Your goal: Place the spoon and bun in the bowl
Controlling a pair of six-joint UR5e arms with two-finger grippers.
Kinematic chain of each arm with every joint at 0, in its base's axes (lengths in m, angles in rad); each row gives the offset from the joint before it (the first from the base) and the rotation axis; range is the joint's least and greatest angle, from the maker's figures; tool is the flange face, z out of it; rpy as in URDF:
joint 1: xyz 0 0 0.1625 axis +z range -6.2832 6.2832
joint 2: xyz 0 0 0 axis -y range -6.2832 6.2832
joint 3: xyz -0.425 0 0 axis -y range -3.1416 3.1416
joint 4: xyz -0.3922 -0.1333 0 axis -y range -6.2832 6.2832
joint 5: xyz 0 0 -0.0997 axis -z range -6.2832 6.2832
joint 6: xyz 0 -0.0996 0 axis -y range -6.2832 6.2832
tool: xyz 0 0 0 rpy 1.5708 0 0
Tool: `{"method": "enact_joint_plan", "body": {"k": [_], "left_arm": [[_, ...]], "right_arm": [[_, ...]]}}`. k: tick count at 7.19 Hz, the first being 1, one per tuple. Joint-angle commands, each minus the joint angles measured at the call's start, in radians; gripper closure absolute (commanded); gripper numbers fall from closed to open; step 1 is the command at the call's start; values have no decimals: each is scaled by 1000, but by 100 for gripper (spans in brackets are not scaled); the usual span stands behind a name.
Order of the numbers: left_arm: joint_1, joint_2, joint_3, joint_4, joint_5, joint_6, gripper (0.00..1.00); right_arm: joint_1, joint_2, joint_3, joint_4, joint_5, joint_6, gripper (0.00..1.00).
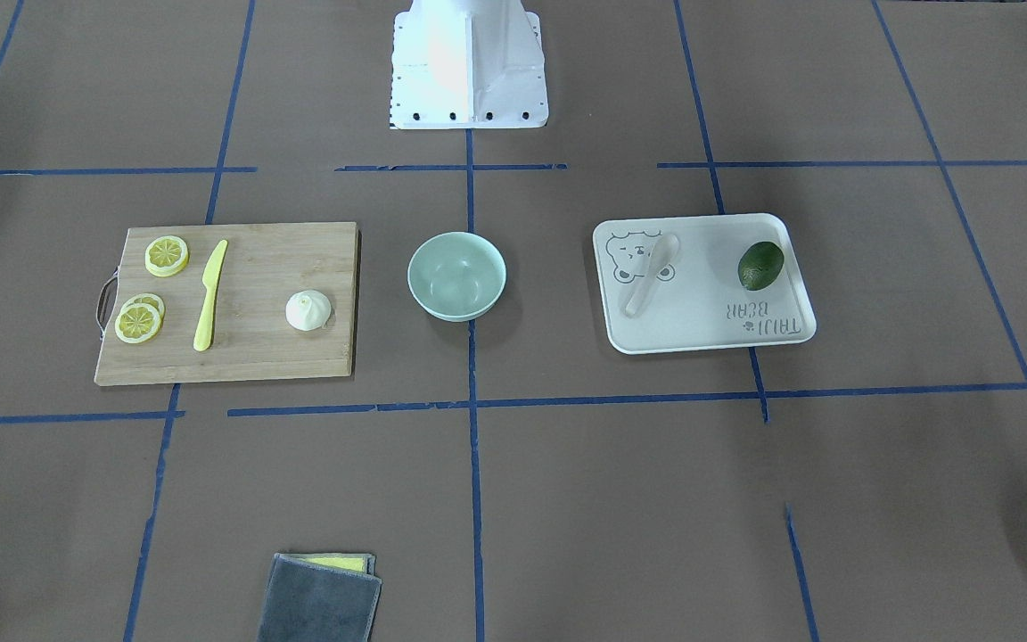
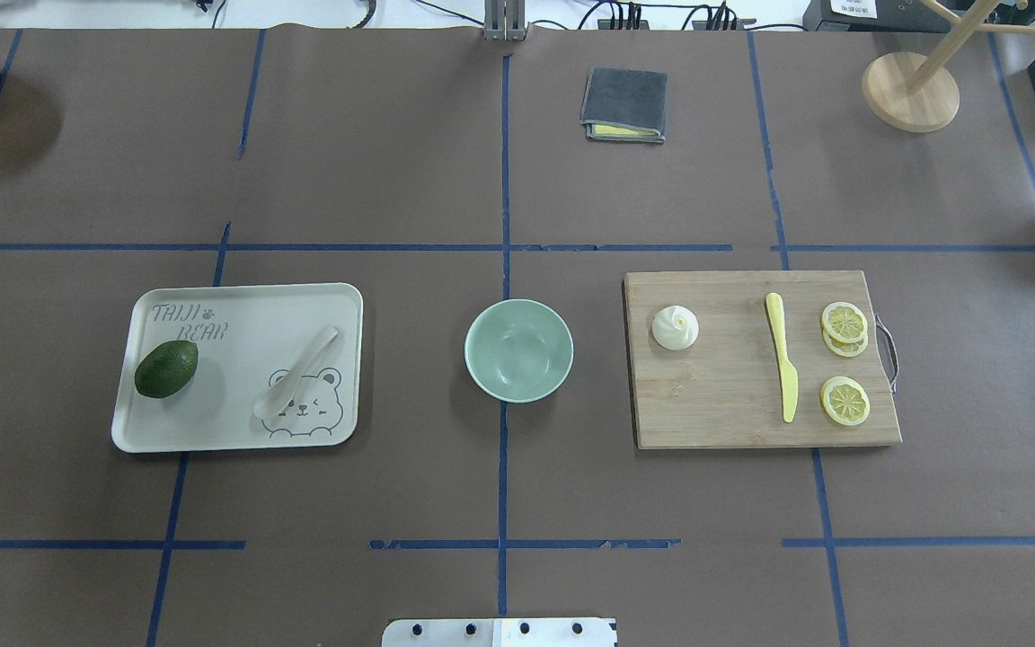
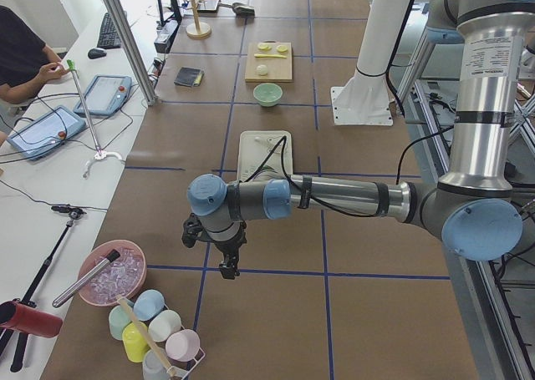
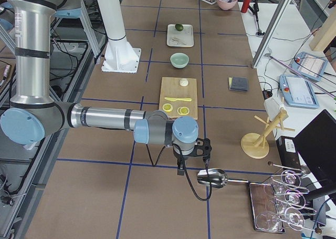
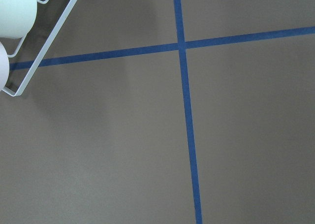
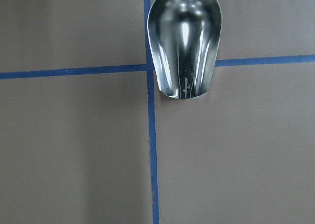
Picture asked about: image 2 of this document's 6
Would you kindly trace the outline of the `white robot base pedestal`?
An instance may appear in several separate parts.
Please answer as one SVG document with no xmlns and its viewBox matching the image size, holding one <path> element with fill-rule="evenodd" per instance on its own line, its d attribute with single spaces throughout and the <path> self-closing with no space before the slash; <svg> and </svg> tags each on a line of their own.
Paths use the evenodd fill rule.
<svg viewBox="0 0 1035 647">
<path fill-rule="evenodd" d="M 382 646 L 616 646 L 616 621 L 600 617 L 400 619 Z"/>
</svg>

